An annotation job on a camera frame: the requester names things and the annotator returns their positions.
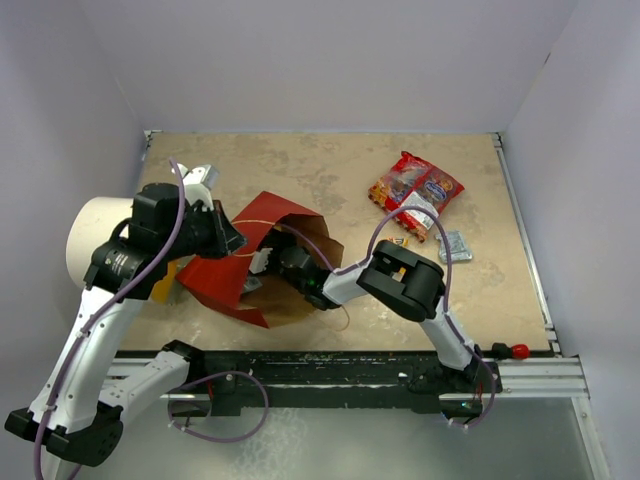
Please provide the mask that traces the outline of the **small orange snack packet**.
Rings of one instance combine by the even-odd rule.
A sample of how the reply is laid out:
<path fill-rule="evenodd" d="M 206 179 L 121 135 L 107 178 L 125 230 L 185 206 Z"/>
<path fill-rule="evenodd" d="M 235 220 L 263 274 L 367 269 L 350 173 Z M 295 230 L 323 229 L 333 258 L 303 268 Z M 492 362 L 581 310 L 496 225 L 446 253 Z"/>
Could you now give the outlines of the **small orange snack packet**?
<path fill-rule="evenodd" d="M 388 241 L 394 245 L 406 248 L 409 245 L 409 241 L 405 237 L 389 237 Z"/>

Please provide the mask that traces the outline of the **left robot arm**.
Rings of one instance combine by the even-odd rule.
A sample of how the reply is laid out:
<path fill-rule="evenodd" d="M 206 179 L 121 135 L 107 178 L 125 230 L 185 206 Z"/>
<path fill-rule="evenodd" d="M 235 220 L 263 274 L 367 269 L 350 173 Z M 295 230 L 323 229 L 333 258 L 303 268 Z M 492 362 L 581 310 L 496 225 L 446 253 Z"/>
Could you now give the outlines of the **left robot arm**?
<path fill-rule="evenodd" d="M 222 259 L 246 244 L 208 186 L 152 183 L 128 217 L 97 247 L 84 276 L 76 321 L 39 395 L 12 411 L 7 431 L 62 460 L 96 467 L 114 451 L 125 426 L 160 395 L 202 387 L 199 350 L 166 345 L 138 374 L 103 385 L 121 340 L 174 260 Z"/>

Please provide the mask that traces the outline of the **red snack packet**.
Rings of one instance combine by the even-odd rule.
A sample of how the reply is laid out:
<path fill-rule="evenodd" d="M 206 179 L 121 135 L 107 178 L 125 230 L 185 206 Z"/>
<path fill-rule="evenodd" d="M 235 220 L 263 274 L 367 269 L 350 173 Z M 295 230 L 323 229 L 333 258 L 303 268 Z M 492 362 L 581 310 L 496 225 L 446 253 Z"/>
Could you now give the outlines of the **red snack packet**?
<path fill-rule="evenodd" d="M 446 171 L 402 151 L 399 160 L 368 189 L 368 198 L 386 212 L 418 206 L 439 217 L 464 190 L 463 184 Z"/>

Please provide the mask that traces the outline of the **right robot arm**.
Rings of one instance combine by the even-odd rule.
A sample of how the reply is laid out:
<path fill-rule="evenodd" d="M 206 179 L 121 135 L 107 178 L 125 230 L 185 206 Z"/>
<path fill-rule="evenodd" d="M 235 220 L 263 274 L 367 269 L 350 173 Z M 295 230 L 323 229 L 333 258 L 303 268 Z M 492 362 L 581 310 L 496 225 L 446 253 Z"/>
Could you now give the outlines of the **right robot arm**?
<path fill-rule="evenodd" d="M 467 391 L 480 379 L 479 350 L 449 309 L 451 270 L 403 246 L 382 240 L 361 263 L 331 270 L 318 264 L 293 232 L 273 229 L 253 254 L 249 272 L 284 280 L 323 311 L 369 295 L 421 327 L 452 389 Z"/>

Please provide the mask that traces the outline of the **silver foil snack packet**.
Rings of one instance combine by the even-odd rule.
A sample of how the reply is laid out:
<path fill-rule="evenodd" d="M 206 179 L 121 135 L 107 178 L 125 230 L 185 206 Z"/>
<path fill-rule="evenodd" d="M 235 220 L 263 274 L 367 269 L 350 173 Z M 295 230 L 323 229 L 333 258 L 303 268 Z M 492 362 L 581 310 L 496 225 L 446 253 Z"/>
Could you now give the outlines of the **silver foil snack packet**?
<path fill-rule="evenodd" d="M 449 230 L 446 232 L 446 237 L 453 263 L 468 262 L 473 259 L 473 253 L 460 231 Z M 446 245 L 442 235 L 437 233 L 435 239 L 439 242 L 438 257 L 442 263 L 447 263 Z"/>

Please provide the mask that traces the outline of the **red paper bag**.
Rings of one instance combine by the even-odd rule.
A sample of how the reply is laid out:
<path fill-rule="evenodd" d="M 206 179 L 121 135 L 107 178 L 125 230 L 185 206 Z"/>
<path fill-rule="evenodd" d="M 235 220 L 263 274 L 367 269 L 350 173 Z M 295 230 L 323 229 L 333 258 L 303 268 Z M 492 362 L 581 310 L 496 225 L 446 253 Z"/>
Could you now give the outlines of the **red paper bag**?
<path fill-rule="evenodd" d="M 283 277 L 279 250 L 305 248 L 323 269 L 342 265 L 344 247 L 331 238 L 324 217 L 263 191 L 233 220 L 247 244 L 221 260 L 194 257 L 177 281 L 203 306 L 266 329 L 296 323 L 317 309 Z"/>

